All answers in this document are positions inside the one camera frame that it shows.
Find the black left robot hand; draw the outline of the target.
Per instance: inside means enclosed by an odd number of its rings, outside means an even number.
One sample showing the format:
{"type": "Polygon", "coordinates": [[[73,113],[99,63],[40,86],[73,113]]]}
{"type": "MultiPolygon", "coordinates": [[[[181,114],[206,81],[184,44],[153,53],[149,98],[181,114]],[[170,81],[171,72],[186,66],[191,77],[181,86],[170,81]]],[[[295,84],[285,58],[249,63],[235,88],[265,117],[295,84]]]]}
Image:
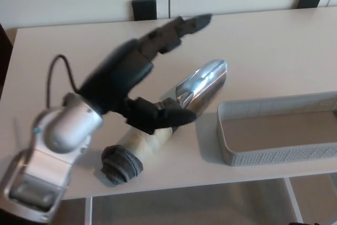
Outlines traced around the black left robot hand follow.
{"type": "Polygon", "coordinates": [[[183,36],[205,28],[211,18],[212,14],[177,17],[141,38],[125,42],[89,75],[77,93],[99,114],[116,112],[126,118],[127,124],[148,134],[193,122],[197,116],[191,110],[158,107],[141,97],[132,100],[128,94],[151,72],[157,54],[174,50],[183,36]]]}

